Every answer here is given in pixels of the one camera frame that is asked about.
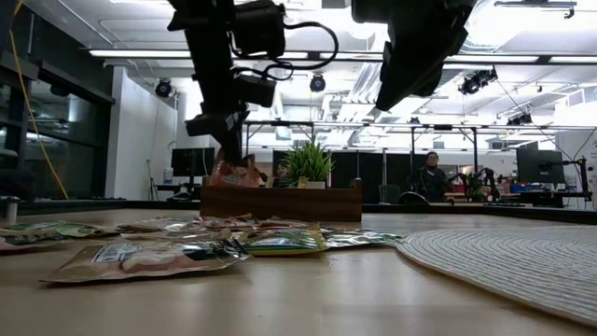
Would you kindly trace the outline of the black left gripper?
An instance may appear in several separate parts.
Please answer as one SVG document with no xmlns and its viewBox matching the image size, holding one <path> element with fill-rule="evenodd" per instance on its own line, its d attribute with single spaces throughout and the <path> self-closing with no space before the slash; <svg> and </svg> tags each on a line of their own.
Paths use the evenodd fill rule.
<svg viewBox="0 0 597 336">
<path fill-rule="evenodd" d="M 247 117 L 234 86 L 233 62 L 227 41 L 188 41 L 195 73 L 192 79 L 201 90 L 199 116 L 186 124 L 190 136 L 220 136 L 219 161 L 239 163 L 243 158 L 242 128 Z"/>
</svg>

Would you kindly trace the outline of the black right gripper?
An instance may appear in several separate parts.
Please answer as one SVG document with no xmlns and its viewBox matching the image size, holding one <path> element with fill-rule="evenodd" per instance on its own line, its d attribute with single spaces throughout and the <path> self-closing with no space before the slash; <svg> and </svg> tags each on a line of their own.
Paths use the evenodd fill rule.
<svg viewBox="0 0 597 336">
<path fill-rule="evenodd" d="M 389 110 L 412 93 L 468 37 L 476 0 L 352 0 L 358 23 L 383 23 L 381 87 L 376 108 Z"/>
</svg>

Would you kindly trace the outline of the dark wooden tea box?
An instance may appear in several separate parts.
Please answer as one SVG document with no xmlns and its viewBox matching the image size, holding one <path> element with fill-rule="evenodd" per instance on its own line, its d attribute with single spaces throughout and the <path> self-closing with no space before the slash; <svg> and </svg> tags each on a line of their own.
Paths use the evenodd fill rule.
<svg viewBox="0 0 597 336">
<path fill-rule="evenodd" d="M 279 217 L 311 222 L 359 222 L 362 220 L 362 182 L 348 189 L 266 189 L 204 187 L 200 214 L 208 217 L 252 215 L 258 219 Z"/>
</svg>

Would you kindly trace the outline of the beige tea sachet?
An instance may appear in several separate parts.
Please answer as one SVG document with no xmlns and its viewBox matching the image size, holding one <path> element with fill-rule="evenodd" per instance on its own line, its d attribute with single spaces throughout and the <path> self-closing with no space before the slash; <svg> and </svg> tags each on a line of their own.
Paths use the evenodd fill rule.
<svg viewBox="0 0 597 336">
<path fill-rule="evenodd" d="M 210 272 L 249 258 L 250 254 L 235 239 L 91 245 L 80 250 L 44 281 L 75 284 Z"/>
<path fill-rule="evenodd" d="M 228 228 L 212 228 L 195 220 L 157 218 L 140 220 L 128 224 L 118 224 L 120 236 L 130 241 L 207 241 L 229 239 L 232 232 Z"/>
</svg>

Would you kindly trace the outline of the dark silver foil packet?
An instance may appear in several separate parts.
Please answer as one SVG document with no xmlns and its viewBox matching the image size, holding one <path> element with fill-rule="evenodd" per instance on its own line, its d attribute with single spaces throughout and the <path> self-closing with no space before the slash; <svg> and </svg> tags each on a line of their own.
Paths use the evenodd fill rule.
<svg viewBox="0 0 597 336">
<path fill-rule="evenodd" d="M 400 235 L 378 231 L 330 231 L 324 232 L 323 236 L 329 248 L 379 245 L 395 243 L 401 239 Z"/>
</svg>

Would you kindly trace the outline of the dark green tea sachet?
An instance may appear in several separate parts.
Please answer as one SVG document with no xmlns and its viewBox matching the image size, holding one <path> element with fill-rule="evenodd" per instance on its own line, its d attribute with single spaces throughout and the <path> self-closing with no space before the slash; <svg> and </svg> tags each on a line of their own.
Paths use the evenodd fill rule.
<svg viewBox="0 0 597 336">
<path fill-rule="evenodd" d="M 16 249 L 29 245 L 54 244 L 68 240 L 68 237 L 58 233 L 0 235 L 0 249 Z"/>
</svg>

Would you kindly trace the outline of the black computer monitor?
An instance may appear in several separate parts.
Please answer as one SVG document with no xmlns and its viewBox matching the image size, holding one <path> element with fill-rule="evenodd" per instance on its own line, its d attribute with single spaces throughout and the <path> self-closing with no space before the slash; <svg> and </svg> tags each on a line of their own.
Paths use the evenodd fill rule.
<svg viewBox="0 0 597 336">
<path fill-rule="evenodd" d="M 521 183 L 565 182 L 560 151 L 518 148 L 516 158 Z"/>
<path fill-rule="evenodd" d="M 215 162 L 213 147 L 176 148 L 172 152 L 174 176 L 205 176 L 212 173 Z"/>
</svg>

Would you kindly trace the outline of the green potted plant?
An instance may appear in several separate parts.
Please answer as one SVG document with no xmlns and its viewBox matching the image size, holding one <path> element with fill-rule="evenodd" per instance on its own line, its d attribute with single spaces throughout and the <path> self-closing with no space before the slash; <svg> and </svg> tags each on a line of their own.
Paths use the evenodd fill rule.
<svg viewBox="0 0 597 336">
<path fill-rule="evenodd" d="M 283 157 L 283 164 L 287 175 L 293 179 L 305 176 L 309 183 L 323 182 L 324 186 L 334 168 L 334 161 L 327 153 L 326 148 L 314 142 L 295 146 L 287 151 Z"/>
</svg>

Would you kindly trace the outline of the black ceiling spotlight cluster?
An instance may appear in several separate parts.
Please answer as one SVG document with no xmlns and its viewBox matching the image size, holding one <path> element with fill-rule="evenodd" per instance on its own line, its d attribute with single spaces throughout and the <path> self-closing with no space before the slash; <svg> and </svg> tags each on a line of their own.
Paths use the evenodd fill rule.
<svg viewBox="0 0 597 336">
<path fill-rule="evenodd" d="M 463 83 L 458 87 L 458 91 L 462 95 L 475 94 L 497 79 L 498 75 L 495 68 L 491 70 L 478 70 L 474 74 L 465 77 Z"/>
</svg>

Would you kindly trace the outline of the black office partition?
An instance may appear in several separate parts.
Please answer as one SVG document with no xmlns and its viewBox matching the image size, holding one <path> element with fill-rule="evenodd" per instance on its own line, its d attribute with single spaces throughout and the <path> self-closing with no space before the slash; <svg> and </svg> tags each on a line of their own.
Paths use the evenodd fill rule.
<svg viewBox="0 0 597 336">
<path fill-rule="evenodd" d="M 274 150 L 272 173 L 279 175 L 283 157 L 287 151 Z M 366 151 L 328 151 L 334 161 L 334 168 L 329 175 L 327 185 L 332 188 L 345 188 L 355 178 L 360 178 L 365 186 L 394 185 L 402 189 L 411 189 L 413 174 L 410 172 L 409 153 L 366 152 Z M 417 168 L 425 162 L 425 155 L 416 154 Z"/>
</svg>

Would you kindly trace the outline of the person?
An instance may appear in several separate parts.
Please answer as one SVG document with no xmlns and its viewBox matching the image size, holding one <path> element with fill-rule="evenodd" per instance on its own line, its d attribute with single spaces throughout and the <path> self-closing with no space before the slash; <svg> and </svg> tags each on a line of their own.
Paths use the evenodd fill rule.
<svg viewBox="0 0 597 336">
<path fill-rule="evenodd" d="M 449 181 L 444 171 L 438 166 L 438 154 L 435 151 L 427 153 L 425 165 L 419 169 L 416 182 L 417 190 L 428 202 L 444 201 Z"/>
</svg>

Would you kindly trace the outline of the black office chair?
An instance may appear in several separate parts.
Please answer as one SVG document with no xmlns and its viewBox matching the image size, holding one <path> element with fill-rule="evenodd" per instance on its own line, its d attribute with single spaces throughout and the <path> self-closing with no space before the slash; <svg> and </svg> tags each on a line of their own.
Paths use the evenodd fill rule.
<svg viewBox="0 0 597 336">
<path fill-rule="evenodd" d="M 417 192 L 413 191 L 406 191 L 402 193 L 397 203 L 399 205 L 428 205 L 429 202 L 425 199 L 425 197 Z"/>
</svg>

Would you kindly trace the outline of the long led light bar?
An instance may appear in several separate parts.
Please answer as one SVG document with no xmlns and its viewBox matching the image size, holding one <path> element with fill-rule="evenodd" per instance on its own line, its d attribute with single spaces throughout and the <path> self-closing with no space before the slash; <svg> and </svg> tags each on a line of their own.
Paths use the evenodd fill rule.
<svg viewBox="0 0 597 336">
<path fill-rule="evenodd" d="M 89 49 L 93 57 L 123 60 L 189 60 L 190 52 L 181 49 Z M 323 51 L 287 51 L 281 60 L 322 62 L 332 56 Z M 339 52 L 338 62 L 373 62 L 383 60 L 381 52 Z M 517 55 L 517 54 L 456 54 L 446 63 L 597 65 L 597 55 Z"/>
</svg>

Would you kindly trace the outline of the dark office desk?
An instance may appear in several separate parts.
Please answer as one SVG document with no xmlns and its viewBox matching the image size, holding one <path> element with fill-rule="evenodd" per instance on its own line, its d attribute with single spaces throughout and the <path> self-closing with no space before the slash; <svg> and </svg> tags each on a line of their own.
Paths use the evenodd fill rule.
<svg viewBox="0 0 597 336">
<path fill-rule="evenodd" d="M 591 202 L 592 196 L 592 192 L 525 191 L 501 195 L 496 201 L 491 201 L 491 203 L 500 205 L 512 204 L 513 206 L 564 208 L 566 207 L 566 203 L 572 199 Z"/>
</svg>

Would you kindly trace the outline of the white round woven placemat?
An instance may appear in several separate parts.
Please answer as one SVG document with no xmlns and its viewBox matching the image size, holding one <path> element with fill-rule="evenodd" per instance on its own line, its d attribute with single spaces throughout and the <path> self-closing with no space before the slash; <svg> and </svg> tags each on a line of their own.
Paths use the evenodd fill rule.
<svg viewBox="0 0 597 336">
<path fill-rule="evenodd" d="M 597 328 L 597 227 L 418 231 L 396 249 L 436 272 Z"/>
</svg>

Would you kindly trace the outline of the black metal workstation frame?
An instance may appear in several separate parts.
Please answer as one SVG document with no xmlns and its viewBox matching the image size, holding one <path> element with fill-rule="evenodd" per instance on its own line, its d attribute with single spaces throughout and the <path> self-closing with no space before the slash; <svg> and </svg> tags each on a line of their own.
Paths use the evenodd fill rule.
<svg viewBox="0 0 597 336">
<path fill-rule="evenodd" d="M 475 172 L 479 170 L 479 147 L 478 147 L 478 133 L 479 129 L 484 129 L 481 125 L 463 125 L 463 124 L 417 124 L 417 123 L 375 123 L 375 122 L 323 122 L 323 121 L 296 121 L 296 120 L 235 120 L 233 118 L 223 119 L 220 124 L 219 119 L 205 119 L 198 117 L 197 119 L 187 120 L 186 128 L 189 136 L 199 136 L 210 134 L 216 141 L 217 138 L 224 134 L 242 133 L 243 148 L 248 149 L 250 134 L 250 127 L 253 125 L 271 126 L 271 127 L 309 127 L 311 131 L 307 133 L 307 137 L 313 142 L 315 139 L 316 128 L 330 128 L 330 129 L 362 129 L 362 128 L 401 128 L 406 129 L 410 135 L 410 172 L 414 174 L 417 166 L 414 158 L 416 155 L 416 139 L 415 133 L 418 129 L 432 130 L 432 131 L 463 131 L 469 130 L 472 137 L 468 140 L 473 144 L 473 166 Z"/>
</svg>

